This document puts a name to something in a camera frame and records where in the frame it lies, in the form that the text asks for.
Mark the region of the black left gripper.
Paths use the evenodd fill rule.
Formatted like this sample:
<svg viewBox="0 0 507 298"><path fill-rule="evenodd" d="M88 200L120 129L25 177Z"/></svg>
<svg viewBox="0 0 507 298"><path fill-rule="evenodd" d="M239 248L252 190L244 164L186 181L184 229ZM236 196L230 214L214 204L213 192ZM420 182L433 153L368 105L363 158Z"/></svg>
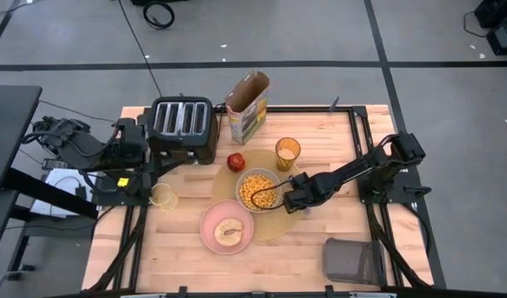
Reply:
<svg viewBox="0 0 507 298"><path fill-rule="evenodd" d="M159 179L186 161L194 159L194 150L180 147L171 149L173 140L134 118L120 118L112 141L112 164L115 168L154 167L151 176Z"/></svg>

